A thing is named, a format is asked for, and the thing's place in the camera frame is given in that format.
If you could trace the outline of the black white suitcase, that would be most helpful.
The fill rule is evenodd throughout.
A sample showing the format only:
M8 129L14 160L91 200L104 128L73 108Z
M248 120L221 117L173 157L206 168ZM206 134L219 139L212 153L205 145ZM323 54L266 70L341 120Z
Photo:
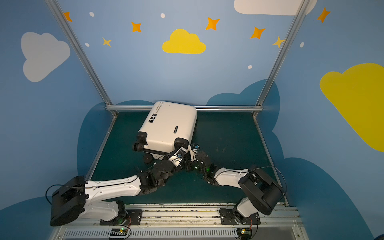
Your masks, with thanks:
M161 160L192 142L197 121L193 106L171 102L156 102L137 133L133 151L143 152L144 162Z

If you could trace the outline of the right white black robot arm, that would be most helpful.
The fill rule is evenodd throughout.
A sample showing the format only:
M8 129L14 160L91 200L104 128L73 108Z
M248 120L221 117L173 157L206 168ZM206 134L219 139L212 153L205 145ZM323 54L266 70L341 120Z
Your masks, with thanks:
M234 187L244 192L246 197L239 200L233 209L222 212L222 218L230 224L244 225L257 221L258 213L269 216L286 194L283 187L263 167L244 170L218 167L205 152L192 150L188 168L199 171L210 185Z

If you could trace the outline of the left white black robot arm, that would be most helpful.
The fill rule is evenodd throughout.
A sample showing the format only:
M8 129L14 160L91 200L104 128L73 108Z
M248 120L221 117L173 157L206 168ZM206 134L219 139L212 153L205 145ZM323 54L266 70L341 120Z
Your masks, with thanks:
M86 181L83 176L74 177L53 192L50 225L58 227L81 218L118 222L126 212L124 204L117 198L155 192L181 169L181 162L181 158L172 156L148 171L111 181Z

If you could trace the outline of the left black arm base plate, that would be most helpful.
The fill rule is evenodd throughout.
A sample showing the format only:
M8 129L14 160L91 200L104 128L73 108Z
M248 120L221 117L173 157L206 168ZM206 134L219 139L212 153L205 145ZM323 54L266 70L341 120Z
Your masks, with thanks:
M100 226L139 226L143 210L125 210L110 221L100 220Z

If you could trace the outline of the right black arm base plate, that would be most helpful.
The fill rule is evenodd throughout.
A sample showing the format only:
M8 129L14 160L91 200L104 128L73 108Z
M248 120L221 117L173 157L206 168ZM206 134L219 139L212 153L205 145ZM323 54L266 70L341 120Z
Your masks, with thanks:
M221 225L259 225L261 223L259 213L243 217L240 213L231 209L220 208L219 214Z

